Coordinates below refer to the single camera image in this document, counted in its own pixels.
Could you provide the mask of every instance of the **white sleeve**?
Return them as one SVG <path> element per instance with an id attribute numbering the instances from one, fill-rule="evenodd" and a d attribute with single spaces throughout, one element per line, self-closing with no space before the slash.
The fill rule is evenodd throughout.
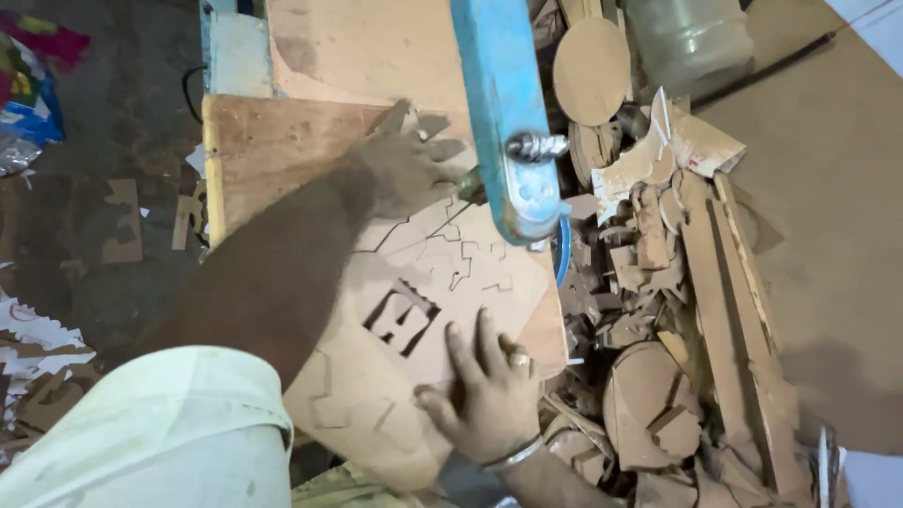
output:
<path id="1" fill-rule="evenodd" d="M 262 359 L 164 350 L 109 373 L 19 456 L 0 475 L 0 504 L 288 506 L 292 434 L 279 376 Z M 191 469 L 176 465 L 188 457 Z M 135 499 L 123 504 L 129 488 Z"/>

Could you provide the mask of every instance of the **plastic jar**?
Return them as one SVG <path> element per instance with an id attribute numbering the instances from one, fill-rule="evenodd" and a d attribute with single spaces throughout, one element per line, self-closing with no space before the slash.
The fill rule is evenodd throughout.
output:
<path id="1" fill-rule="evenodd" d="M 752 70 L 737 0 L 628 0 L 626 15 L 652 93 L 699 97 Z"/>

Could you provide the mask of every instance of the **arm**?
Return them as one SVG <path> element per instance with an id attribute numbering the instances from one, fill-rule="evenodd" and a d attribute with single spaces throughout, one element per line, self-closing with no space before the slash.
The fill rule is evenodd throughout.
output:
<path id="1" fill-rule="evenodd" d="M 539 380 L 532 360 L 523 346 L 495 334 L 485 310 L 477 322 L 480 362 L 457 326 L 450 325 L 447 335 L 467 391 L 464 407 L 456 411 L 442 394 L 428 388 L 418 390 L 418 404 L 455 448 L 474 462 L 488 464 L 512 456 L 539 434 Z M 498 476 L 525 508 L 617 506 L 545 447 Z"/>
<path id="2" fill-rule="evenodd" d="M 269 362 L 287 389 L 326 329 L 342 271 L 369 220 L 412 215 L 455 189 L 461 171 L 441 162 L 463 143 L 402 134 L 409 108 L 399 101 L 326 174 L 226 238 L 145 337 L 141 353 L 231 347 Z M 427 139 L 447 126 L 445 117 L 419 119 Z"/>

